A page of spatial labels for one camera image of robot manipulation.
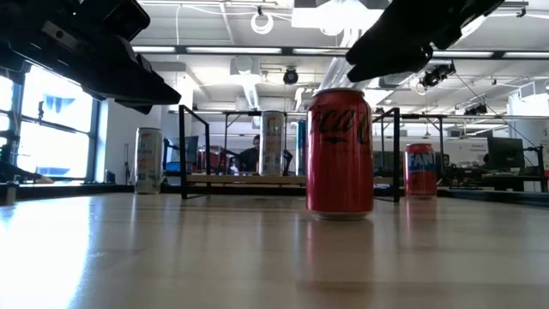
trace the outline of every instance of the security camera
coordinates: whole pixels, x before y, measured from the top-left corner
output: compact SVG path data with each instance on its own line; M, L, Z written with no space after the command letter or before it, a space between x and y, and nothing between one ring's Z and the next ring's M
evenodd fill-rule
M298 82L299 75L294 68L287 68L286 73L284 73L283 81L286 85L293 85Z

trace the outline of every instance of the can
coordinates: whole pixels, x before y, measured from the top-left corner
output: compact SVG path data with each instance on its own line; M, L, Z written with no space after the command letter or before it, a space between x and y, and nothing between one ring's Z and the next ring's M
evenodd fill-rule
M371 109L363 93L321 91L307 121L307 209L322 219L363 219L373 210Z
M406 146L404 185L408 197L437 195L435 152L429 143Z
M261 115L259 143L259 174L282 176L284 172L284 129L286 117L283 112L265 111Z
M161 183L162 134L155 128L138 128L136 137L136 193L158 194Z
M307 121L299 120L296 129L295 174L305 176L307 171Z

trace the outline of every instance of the coca-cola logo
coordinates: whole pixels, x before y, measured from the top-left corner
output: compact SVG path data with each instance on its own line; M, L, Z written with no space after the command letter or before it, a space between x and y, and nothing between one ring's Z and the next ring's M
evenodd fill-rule
M370 142L370 118L367 112L347 110L311 111L311 131L321 134L323 142L332 144L350 143L349 133L356 131L356 142L365 145Z

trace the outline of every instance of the desk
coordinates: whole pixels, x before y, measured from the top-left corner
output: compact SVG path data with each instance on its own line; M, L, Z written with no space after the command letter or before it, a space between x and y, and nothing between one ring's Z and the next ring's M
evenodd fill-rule
M524 192L525 181L539 181L541 191L547 193L547 177L546 176L527 176L527 175L483 175L482 179L494 185L496 191L513 191Z

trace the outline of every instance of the wooden platform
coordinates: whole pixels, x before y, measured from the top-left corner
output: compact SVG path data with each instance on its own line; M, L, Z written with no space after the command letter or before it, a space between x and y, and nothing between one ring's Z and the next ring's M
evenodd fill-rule
M0 207L4 308L545 308L549 211L120 193Z

